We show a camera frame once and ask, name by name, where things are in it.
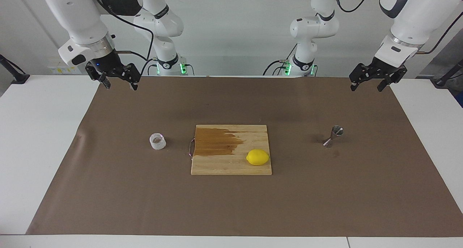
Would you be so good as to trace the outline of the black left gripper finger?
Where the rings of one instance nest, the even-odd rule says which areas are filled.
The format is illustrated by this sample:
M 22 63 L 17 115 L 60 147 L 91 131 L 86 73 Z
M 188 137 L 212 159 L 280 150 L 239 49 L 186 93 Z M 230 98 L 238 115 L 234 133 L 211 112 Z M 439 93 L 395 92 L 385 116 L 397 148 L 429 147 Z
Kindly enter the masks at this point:
M 398 83 L 406 73 L 406 68 L 399 68 L 397 71 L 391 74 L 380 73 L 378 77 L 381 79 L 381 82 L 378 84 L 377 90 L 379 92 L 382 92 L 385 88 L 387 88 L 387 86 Z
M 366 66 L 362 63 L 359 63 L 349 75 L 349 79 L 351 81 L 350 88 L 354 92 L 361 83 L 370 81 L 376 77 L 377 68 L 375 66 Z

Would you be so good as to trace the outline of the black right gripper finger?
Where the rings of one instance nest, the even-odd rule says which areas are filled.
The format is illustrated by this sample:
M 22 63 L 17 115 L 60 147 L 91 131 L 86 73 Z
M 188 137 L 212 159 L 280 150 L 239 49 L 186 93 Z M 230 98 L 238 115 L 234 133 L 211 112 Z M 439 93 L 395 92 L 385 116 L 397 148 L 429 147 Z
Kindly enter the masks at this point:
M 141 79 L 141 74 L 139 73 L 137 67 L 130 63 L 129 65 L 121 65 L 115 68 L 115 77 L 126 81 L 129 83 L 132 90 L 137 91 L 138 83 Z
M 88 76 L 91 78 L 93 81 L 98 81 L 101 83 L 106 89 L 111 88 L 111 83 L 106 77 L 106 73 L 99 73 L 97 69 L 92 65 L 92 63 L 86 63 L 85 65 L 85 70 L 88 74 Z

